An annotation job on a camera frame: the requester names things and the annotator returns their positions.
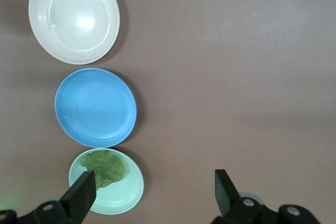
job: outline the table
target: table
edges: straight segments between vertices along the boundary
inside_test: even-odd
[[[141,168],[142,200],[84,223],[210,223],[214,170],[272,210],[335,223],[335,0],[117,0],[118,39],[100,60],[60,62],[37,42],[29,0],[0,0],[0,208],[24,215],[68,188],[89,148],[61,129],[54,97],[70,73],[110,70],[138,119],[116,149]]]

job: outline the lettuce leaf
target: lettuce leaf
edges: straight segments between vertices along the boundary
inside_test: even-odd
[[[122,180],[126,174],[122,160],[108,150],[98,150],[85,155],[81,164],[87,170],[95,172],[96,190]]]

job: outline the plate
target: plate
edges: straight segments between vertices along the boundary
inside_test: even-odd
[[[58,87],[55,112],[63,130],[95,148],[121,143],[132,132],[136,102],[127,84],[99,68],[73,72]]]
[[[144,180],[137,164],[127,155],[114,149],[93,149],[80,154],[72,163],[69,171],[69,184],[72,186],[87,169],[81,165],[82,158],[97,150],[109,150],[121,158],[126,168],[126,175],[121,181],[100,188],[91,210],[105,215],[116,215],[132,209],[141,199]]]
[[[88,64],[103,57],[120,26],[117,0],[29,0],[28,12],[40,45],[69,64]]]

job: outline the blue plate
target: blue plate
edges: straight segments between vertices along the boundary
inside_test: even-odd
[[[63,130],[77,142],[94,148],[125,140],[134,128],[136,107],[127,84],[98,68],[70,74],[55,97],[56,116]]]

